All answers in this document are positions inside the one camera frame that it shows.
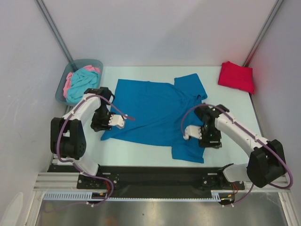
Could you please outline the dark blue t shirt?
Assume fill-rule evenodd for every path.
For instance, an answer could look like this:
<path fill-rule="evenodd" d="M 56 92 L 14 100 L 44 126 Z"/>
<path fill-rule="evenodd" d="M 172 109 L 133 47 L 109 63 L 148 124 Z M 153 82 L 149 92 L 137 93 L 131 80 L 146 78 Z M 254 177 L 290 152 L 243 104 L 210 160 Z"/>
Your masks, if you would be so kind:
<path fill-rule="evenodd" d="M 114 105 L 111 111 L 123 113 L 135 120 L 127 120 L 123 129 L 113 127 L 101 137 L 140 143 L 144 145 L 169 146 L 172 158 L 204 163 L 204 148 L 198 140 L 184 140 L 182 129 L 188 125 L 203 123 L 192 107 L 207 98 L 206 91 L 195 74 L 175 78 L 174 84 L 119 79 Z"/>

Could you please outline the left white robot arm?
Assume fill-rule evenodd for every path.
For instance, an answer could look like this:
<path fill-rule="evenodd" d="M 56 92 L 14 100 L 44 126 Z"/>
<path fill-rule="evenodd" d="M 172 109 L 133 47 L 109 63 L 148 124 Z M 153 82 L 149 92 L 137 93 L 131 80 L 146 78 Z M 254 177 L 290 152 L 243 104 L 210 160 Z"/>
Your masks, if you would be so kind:
<path fill-rule="evenodd" d="M 104 177 L 98 173 L 98 164 L 87 153 L 84 125 L 92 119 L 95 132 L 110 130 L 113 113 L 107 105 L 115 96 L 107 87 L 87 89 L 75 107 L 61 118 L 54 117 L 50 124 L 50 150 L 59 162 L 71 163 L 80 172 L 88 174 L 87 182 L 93 188 L 103 185 Z"/>

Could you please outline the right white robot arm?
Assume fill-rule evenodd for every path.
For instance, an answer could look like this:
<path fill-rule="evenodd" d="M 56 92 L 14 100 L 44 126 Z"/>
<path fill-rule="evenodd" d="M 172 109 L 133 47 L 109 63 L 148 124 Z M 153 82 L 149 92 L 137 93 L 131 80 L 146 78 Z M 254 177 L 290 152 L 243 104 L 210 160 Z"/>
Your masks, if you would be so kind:
<path fill-rule="evenodd" d="M 288 174 L 289 184 L 293 185 L 293 176 L 286 162 L 282 144 L 251 132 L 238 122 L 229 109 L 223 105 L 197 105 L 195 115 L 203 122 L 203 126 L 193 129 L 192 137 L 198 139 L 202 148 L 220 148 L 221 134 L 226 134 L 246 153 L 247 164 L 229 164 L 224 166 L 222 174 L 217 177 L 217 184 L 222 189 L 228 189 L 236 181 L 249 181 L 256 187 L 266 185 L 276 187 L 274 180 Z"/>

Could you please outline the black front mat strip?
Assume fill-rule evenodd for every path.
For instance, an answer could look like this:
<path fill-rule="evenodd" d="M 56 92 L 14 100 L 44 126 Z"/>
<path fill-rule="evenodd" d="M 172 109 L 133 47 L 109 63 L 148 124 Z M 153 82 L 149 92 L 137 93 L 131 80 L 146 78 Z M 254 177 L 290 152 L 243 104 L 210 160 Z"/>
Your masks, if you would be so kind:
<path fill-rule="evenodd" d="M 228 182 L 219 168 L 109 167 L 93 178 L 71 165 L 51 165 L 48 173 L 73 182 L 78 191 L 93 191 L 93 199 L 109 194 L 117 199 L 200 200 L 218 194 L 243 194 L 250 182 Z"/>

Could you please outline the teal plastic basket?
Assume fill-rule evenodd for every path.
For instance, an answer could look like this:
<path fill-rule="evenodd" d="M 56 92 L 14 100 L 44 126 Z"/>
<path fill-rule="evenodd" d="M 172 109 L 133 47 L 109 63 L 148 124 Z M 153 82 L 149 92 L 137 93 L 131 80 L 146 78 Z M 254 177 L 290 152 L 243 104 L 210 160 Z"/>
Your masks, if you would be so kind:
<path fill-rule="evenodd" d="M 57 87 L 57 90 L 55 93 L 55 99 L 57 102 L 59 102 L 63 105 L 69 105 L 69 106 L 76 105 L 73 103 L 68 103 L 66 101 L 66 98 L 63 95 L 63 88 L 65 86 L 65 83 L 67 82 L 67 80 L 66 80 L 67 75 L 70 72 L 73 73 L 73 72 L 77 71 L 78 69 L 83 68 L 84 66 L 87 66 L 87 65 L 92 65 L 93 67 L 100 69 L 100 79 L 101 79 L 102 72 L 103 72 L 103 64 L 101 61 L 96 60 L 96 59 L 77 59 L 77 60 L 73 60 L 73 61 L 69 62 L 64 69 L 64 72 L 61 76 L 61 79 L 59 81 L 59 84 L 58 84 L 58 87 Z"/>

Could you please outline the folded red t shirt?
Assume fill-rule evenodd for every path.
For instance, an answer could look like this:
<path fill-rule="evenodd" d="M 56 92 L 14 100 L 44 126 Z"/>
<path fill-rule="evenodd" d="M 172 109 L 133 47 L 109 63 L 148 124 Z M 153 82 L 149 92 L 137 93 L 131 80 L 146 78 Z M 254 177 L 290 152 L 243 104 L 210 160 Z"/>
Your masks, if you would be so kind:
<path fill-rule="evenodd" d="M 253 69 L 230 61 L 222 63 L 218 85 L 254 94 Z"/>

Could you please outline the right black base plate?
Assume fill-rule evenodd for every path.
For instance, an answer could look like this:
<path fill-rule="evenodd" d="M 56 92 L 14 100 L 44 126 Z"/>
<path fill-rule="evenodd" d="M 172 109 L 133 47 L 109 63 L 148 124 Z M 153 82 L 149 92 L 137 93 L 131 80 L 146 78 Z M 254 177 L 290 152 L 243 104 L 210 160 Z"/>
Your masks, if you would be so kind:
<path fill-rule="evenodd" d="M 220 174 L 206 174 L 201 178 L 203 190 L 244 190 L 243 182 L 229 182 Z"/>

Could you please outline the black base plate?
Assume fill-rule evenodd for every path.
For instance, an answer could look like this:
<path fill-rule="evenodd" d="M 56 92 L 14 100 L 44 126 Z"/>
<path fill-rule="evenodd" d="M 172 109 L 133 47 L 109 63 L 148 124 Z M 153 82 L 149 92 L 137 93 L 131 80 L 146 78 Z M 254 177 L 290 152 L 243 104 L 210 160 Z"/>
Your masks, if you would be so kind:
<path fill-rule="evenodd" d="M 119 190 L 120 189 L 120 183 L 119 183 L 119 174 L 109 174 L 105 173 L 100 175 L 103 178 L 106 178 L 110 180 L 114 184 L 114 189 Z M 79 174 L 78 181 L 76 188 L 81 190 L 98 190 L 98 189 L 106 189 L 107 185 L 111 185 L 109 182 L 102 180 L 102 179 L 96 179 L 88 176 L 84 176 Z"/>
<path fill-rule="evenodd" d="M 244 190 L 243 182 L 229 182 L 220 174 L 206 174 L 201 178 L 203 190 Z"/>

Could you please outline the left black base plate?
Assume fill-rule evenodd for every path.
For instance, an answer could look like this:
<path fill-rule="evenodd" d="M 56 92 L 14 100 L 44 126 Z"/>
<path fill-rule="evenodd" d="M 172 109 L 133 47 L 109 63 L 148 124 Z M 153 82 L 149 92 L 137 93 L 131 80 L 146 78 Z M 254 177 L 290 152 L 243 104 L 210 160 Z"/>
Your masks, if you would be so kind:
<path fill-rule="evenodd" d="M 105 173 L 100 175 L 103 178 L 106 178 L 110 180 L 114 184 L 114 189 L 119 190 L 120 189 L 120 183 L 119 183 L 119 174 L 109 174 Z M 88 176 L 84 176 L 79 174 L 78 181 L 76 188 L 81 190 L 98 190 L 98 189 L 106 189 L 107 185 L 111 185 L 109 182 L 102 180 L 102 179 L 96 179 Z"/>

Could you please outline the aluminium front rail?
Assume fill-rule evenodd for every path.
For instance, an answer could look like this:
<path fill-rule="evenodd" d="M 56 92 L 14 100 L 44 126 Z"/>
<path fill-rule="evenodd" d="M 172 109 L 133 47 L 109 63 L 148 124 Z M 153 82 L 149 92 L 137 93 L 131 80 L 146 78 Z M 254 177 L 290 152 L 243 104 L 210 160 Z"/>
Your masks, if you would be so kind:
<path fill-rule="evenodd" d="M 128 186 L 137 187 L 175 187 L 181 186 L 201 188 L 201 178 L 205 174 L 171 174 L 171 173 L 116 173 L 119 174 L 120 189 Z M 40 173 L 36 179 L 34 190 L 44 191 L 74 191 L 76 188 L 79 173 Z"/>

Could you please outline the left aluminium corner post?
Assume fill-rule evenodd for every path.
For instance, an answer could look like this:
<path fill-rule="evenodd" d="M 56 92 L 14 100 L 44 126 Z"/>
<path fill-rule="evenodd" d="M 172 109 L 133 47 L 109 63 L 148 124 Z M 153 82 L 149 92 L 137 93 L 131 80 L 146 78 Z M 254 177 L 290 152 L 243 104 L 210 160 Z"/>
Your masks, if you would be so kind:
<path fill-rule="evenodd" d="M 61 33 L 59 32 L 59 29 L 51 16 L 45 2 L 43 0 L 34 0 L 35 4 L 37 5 L 38 9 L 40 10 L 43 18 L 45 19 L 47 25 L 49 26 L 54 38 L 57 41 L 57 44 L 59 45 L 61 51 L 63 52 L 65 58 L 67 59 L 68 62 L 73 61 L 73 57 L 71 56 L 68 47 L 63 40 L 63 37 Z"/>

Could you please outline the aluminium corner post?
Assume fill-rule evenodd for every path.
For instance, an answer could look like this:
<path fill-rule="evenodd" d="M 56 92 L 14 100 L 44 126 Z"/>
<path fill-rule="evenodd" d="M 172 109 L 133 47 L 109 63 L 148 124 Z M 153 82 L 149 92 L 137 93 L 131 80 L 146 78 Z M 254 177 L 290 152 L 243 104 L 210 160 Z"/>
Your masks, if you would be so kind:
<path fill-rule="evenodd" d="M 38 9 L 40 10 L 43 18 L 45 19 L 47 25 L 49 26 L 54 38 L 57 41 L 57 44 L 59 45 L 61 51 L 63 52 L 65 58 L 67 59 L 68 62 L 73 61 L 73 57 L 71 56 L 68 47 L 63 40 L 63 37 L 61 33 L 59 32 L 59 29 L 51 16 L 45 2 L 43 0 L 34 0 L 35 4 L 37 5 Z"/>
<path fill-rule="evenodd" d="M 254 58 L 257 50 L 259 49 L 261 43 L 263 42 L 265 36 L 267 35 L 270 27 L 272 26 L 274 20 L 276 19 L 278 12 L 281 10 L 282 6 L 284 5 L 285 0 L 277 0 L 272 7 L 267 19 L 265 20 L 257 38 L 255 39 L 254 44 L 252 45 L 245 61 L 243 62 L 243 67 L 249 67 L 251 64 L 252 59 Z"/>

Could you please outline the right aluminium corner post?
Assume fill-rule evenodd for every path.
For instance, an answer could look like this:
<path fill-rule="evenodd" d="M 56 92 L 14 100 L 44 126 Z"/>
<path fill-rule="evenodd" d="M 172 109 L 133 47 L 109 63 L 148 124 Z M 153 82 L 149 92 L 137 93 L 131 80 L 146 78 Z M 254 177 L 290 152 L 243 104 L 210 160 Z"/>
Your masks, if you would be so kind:
<path fill-rule="evenodd" d="M 263 42 L 265 36 L 267 35 L 270 27 L 272 26 L 274 20 L 276 19 L 278 12 L 281 10 L 282 6 L 284 5 L 285 0 L 277 0 L 272 7 L 267 19 L 265 20 L 257 38 L 255 39 L 254 44 L 252 45 L 245 61 L 243 62 L 243 67 L 249 67 L 251 64 L 252 59 L 254 58 L 257 50 L 259 49 L 261 43 Z"/>

